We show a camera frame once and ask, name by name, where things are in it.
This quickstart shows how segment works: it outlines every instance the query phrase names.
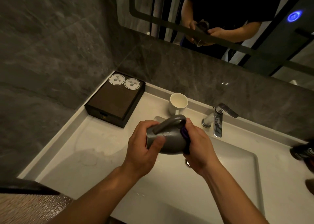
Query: mug handle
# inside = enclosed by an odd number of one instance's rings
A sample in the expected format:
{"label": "mug handle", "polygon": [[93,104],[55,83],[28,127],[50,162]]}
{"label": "mug handle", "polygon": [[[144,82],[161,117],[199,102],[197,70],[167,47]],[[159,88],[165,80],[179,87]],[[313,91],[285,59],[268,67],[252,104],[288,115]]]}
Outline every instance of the mug handle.
{"label": "mug handle", "polygon": [[159,125],[155,126],[152,131],[155,135],[157,135],[163,129],[170,126],[172,123],[174,123],[176,121],[182,121],[182,120],[184,120],[186,122],[186,117],[184,115],[179,114],[176,116],[172,116],[172,117],[168,118],[167,120],[165,120],[164,122],[160,123]]}

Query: hand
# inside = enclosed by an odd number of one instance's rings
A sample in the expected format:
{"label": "hand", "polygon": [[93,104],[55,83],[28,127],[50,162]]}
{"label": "hand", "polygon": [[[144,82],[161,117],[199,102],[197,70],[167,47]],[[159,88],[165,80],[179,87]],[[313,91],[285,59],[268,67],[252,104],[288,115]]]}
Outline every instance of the hand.
{"label": "hand", "polygon": [[210,138],[199,127],[191,122],[190,118],[186,119],[185,127],[190,136],[190,155],[184,157],[191,165],[191,168],[199,175],[204,176],[207,168],[211,165],[219,164],[220,161],[214,151]]}
{"label": "hand", "polygon": [[224,39],[225,35],[226,35],[226,30],[222,29],[220,27],[215,27],[215,28],[209,29],[207,32],[212,36],[222,38],[222,39]]}
{"label": "hand", "polygon": [[[184,26],[187,28],[190,28],[192,30],[195,30],[196,21],[191,21],[190,23],[185,24]],[[185,35],[185,37],[191,42],[194,43],[194,39],[190,37],[189,35]]]}
{"label": "hand", "polygon": [[146,149],[146,129],[157,124],[159,124],[158,121],[139,122],[129,139],[127,155],[121,168],[137,180],[151,171],[166,141],[164,136],[159,136],[149,150]]}

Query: forearm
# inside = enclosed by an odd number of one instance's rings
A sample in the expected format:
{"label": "forearm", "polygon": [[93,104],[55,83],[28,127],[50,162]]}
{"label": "forearm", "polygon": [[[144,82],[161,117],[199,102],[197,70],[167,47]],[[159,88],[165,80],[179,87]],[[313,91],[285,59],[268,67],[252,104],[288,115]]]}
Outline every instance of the forearm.
{"label": "forearm", "polygon": [[220,162],[207,168],[203,177],[225,224],[268,224]]}
{"label": "forearm", "polygon": [[233,43],[245,41],[252,38],[261,26],[261,22],[251,22],[234,30],[226,30],[222,39]]}
{"label": "forearm", "polygon": [[184,0],[181,17],[183,25],[189,27],[189,23],[193,21],[193,3],[191,0]]}
{"label": "forearm", "polygon": [[121,167],[117,167],[49,224],[103,224],[136,182],[136,177],[129,176]]}

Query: faucet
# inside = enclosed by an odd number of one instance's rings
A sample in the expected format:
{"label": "faucet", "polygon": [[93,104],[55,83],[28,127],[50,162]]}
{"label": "faucet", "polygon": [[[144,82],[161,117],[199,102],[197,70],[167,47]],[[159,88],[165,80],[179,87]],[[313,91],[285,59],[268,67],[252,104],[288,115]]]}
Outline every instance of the faucet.
{"label": "faucet", "polygon": [[214,123],[214,136],[219,138],[221,138],[222,136],[222,113],[224,111],[234,118],[237,118],[239,116],[227,105],[220,103],[217,107],[214,107],[213,113],[211,113],[202,120],[202,126],[205,128],[210,128],[212,123]]}

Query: white mug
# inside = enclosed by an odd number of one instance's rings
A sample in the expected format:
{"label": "white mug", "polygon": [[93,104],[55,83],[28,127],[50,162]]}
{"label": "white mug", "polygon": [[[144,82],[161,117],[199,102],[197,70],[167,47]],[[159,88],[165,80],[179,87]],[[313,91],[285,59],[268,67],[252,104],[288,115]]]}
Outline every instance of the white mug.
{"label": "white mug", "polygon": [[171,115],[180,114],[186,107],[189,101],[182,93],[174,93],[171,95],[168,105],[168,110]]}

